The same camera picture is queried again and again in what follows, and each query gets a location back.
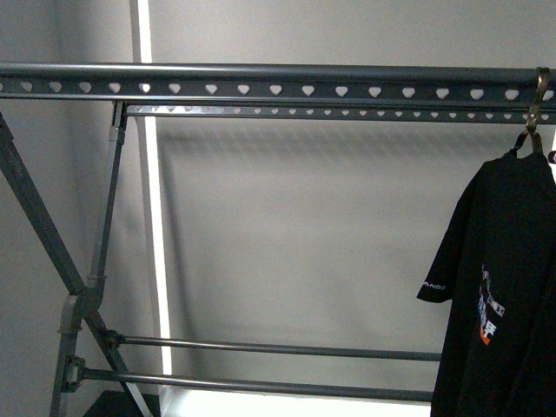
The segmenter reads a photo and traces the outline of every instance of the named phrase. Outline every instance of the metal hook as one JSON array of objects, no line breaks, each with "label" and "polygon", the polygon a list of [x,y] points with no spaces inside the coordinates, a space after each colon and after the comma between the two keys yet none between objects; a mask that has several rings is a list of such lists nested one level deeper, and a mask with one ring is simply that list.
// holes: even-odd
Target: metal hook
[{"label": "metal hook", "polygon": [[537,121],[539,120],[540,105],[542,104],[542,99],[548,90],[548,81],[550,79],[550,70],[544,67],[538,67],[539,72],[539,82],[537,84],[537,91],[535,92],[535,97],[527,113],[526,129],[518,137],[515,146],[511,152],[516,156],[518,150],[523,146],[523,143],[528,136],[531,136],[531,143],[533,145],[533,152],[538,152],[542,154],[542,141],[540,139],[539,133],[537,133]]},{"label": "metal hook", "polygon": [[548,81],[550,80],[550,69],[538,67],[537,70],[539,72],[539,83],[537,84],[537,92],[535,93],[533,103],[531,103],[531,108],[529,109],[529,113],[527,114],[526,122],[526,129],[531,134],[531,136],[537,129],[540,105],[542,104],[542,99],[545,96],[546,91],[548,90]]}]

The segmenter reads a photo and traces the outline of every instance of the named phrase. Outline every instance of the diagonal leg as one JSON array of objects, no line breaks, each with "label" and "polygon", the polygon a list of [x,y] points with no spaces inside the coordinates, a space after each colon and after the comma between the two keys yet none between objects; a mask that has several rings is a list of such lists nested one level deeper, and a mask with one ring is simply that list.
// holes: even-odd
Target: diagonal leg
[{"label": "diagonal leg", "polygon": [[[120,123],[122,122],[123,117],[123,105],[121,103],[116,104],[115,115],[116,113],[118,113],[118,111],[121,116],[117,117],[117,120],[115,116],[114,121],[118,123],[118,125],[116,125],[115,127],[120,129]],[[114,154],[114,156],[117,157],[117,164],[119,165],[119,154]],[[35,230],[35,233],[39,237],[41,243],[44,246],[44,249],[48,253],[50,259],[52,260],[52,263],[56,267],[56,270],[62,278],[64,285],[68,289],[69,294],[79,295],[85,289],[83,279],[79,275],[76,265],[72,261],[70,253],[63,243],[62,237],[59,235],[48,210],[44,206],[41,196],[36,190],[35,184],[30,178],[29,172],[25,168],[23,161],[19,156],[19,153],[17,152],[17,149],[13,143],[13,135],[11,134],[10,129],[8,128],[8,125],[3,119],[1,113],[0,169],[2,170],[4,176],[6,177],[6,180],[11,186],[17,200],[21,204],[23,211],[29,218],[31,225]],[[105,238],[102,238],[102,240],[106,240],[107,246],[108,234],[103,233],[103,235],[105,235]],[[98,252],[100,255],[97,255],[97,251],[95,253],[96,259],[101,260],[104,257],[103,259],[105,261],[105,253],[104,255],[102,255],[102,251]],[[96,271],[96,274],[91,276],[89,282],[96,281],[97,277],[103,274],[103,268],[102,270],[99,268],[94,270]],[[127,367],[125,366],[120,353],[114,348],[109,348],[103,341],[103,331],[106,329],[106,327],[98,311],[96,311],[95,309],[93,313],[90,313],[87,317],[85,317],[85,321],[112,369],[119,372],[126,372]],[[151,412],[149,411],[143,397],[139,393],[137,386],[132,383],[123,383],[122,386],[123,389],[130,395],[130,398],[132,398],[137,405],[137,411],[141,413],[140,415],[143,417],[150,417]]]}]

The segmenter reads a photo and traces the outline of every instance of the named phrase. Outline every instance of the white wall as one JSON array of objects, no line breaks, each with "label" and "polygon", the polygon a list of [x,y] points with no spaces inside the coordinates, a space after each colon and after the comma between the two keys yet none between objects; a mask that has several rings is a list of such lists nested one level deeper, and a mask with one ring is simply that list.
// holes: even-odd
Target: white wall
[{"label": "white wall", "polygon": [[[549,1],[158,0],[150,8],[159,63],[556,63]],[[173,337],[437,352],[449,303],[415,295],[468,181],[522,130],[158,126]],[[548,149],[553,128],[542,133]],[[434,364],[393,361],[214,352],[174,360],[184,374],[370,387],[432,390],[436,375]]]}]

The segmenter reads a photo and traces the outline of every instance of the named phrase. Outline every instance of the rack frame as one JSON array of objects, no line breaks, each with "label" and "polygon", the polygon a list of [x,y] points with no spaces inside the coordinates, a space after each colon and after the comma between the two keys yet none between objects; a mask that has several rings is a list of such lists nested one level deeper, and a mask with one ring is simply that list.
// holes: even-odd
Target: rack frame
[{"label": "rack frame", "polygon": [[[539,123],[555,124],[554,84],[548,88]],[[0,63],[0,99],[114,103],[96,242],[86,281],[58,234],[0,112],[0,169],[68,290],[63,305],[50,416],[66,414],[68,395],[75,392],[83,380],[121,382],[136,405],[137,415],[142,417],[153,414],[139,392],[138,383],[388,400],[428,401],[432,395],[421,391],[267,381],[194,381],[174,375],[132,374],[118,351],[121,344],[410,361],[439,361],[440,354],[179,341],[124,336],[108,330],[98,309],[103,301],[109,232],[129,117],[522,124],[536,89],[536,69]],[[84,360],[75,356],[82,321],[88,325],[112,371],[88,369]]]}]

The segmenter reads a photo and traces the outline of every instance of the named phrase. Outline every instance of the metal bar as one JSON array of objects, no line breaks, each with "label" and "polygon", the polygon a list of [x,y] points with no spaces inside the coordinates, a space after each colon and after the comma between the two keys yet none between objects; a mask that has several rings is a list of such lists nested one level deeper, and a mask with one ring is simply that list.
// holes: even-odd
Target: metal bar
[{"label": "metal bar", "polygon": [[116,199],[116,184],[122,156],[122,146],[125,138],[127,117],[125,116],[125,104],[114,103],[114,113],[109,132],[109,152],[106,160],[106,174],[102,205],[98,216],[96,229],[95,247],[93,251],[93,262],[90,269],[92,276],[104,275],[106,256],[108,253],[110,226],[114,212],[114,201]]},{"label": "metal bar", "polygon": [[[359,120],[359,110],[361,120],[518,123],[518,114],[533,99],[536,74],[536,69],[0,63],[0,98],[198,106],[215,111],[195,116],[214,117]],[[556,80],[551,86],[554,91]],[[517,94],[509,96],[512,90]],[[374,117],[375,111],[387,115]],[[434,116],[437,112],[458,115],[442,118]],[[474,117],[475,112],[500,117]],[[546,98],[543,113],[556,113],[556,98]],[[156,116],[193,113],[172,110]]]},{"label": "metal bar", "polygon": [[351,358],[392,359],[402,361],[439,361],[440,354],[428,352],[403,352],[388,350],[347,349],[335,347],[304,347],[265,345],[250,343],[230,343],[222,341],[185,341],[155,337],[125,336],[118,337],[123,345],[170,346],[171,348],[197,348],[233,350],[239,352],[259,352],[267,354],[306,354],[318,356],[341,356]]},{"label": "metal bar", "polygon": [[58,78],[82,81],[117,79],[173,80],[207,79],[237,81],[350,81],[377,80],[385,83],[531,84],[536,69],[393,67],[358,65],[258,65],[258,64],[58,64],[0,63],[0,77]]},{"label": "metal bar", "polygon": [[84,288],[83,280],[17,152],[13,143],[13,135],[3,119],[2,113],[0,113],[0,169],[68,292],[71,295],[77,295]]},{"label": "metal bar", "polygon": [[[129,106],[128,116],[156,117],[215,117],[215,118],[266,118],[266,119],[307,119],[307,120],[359,120],[376,122],[449,122],[449,123],[496,123],[523,124],[526,109],[467,109],[431,111],[402,109],[318,109],[276,107],[212,107],[212,106]],[[542,124],[554,124],[556,110],[544,112]]]},{"label": "metal bar", "polygon": [[376,400],[430,401],[432,393],[427,391],[408,391],[400,389],[381,389],[365,387],[337,387],[326,385],[290,384],[266,381],[238,380],[191,380],[185,377],[150,375],[150,374],[117,374],[100,369],[85,369],[85,380],[128,381],[137,384],[171,385],[217,391],[248,391],[258,393],[321,395],[327,397],[352,397]]}]

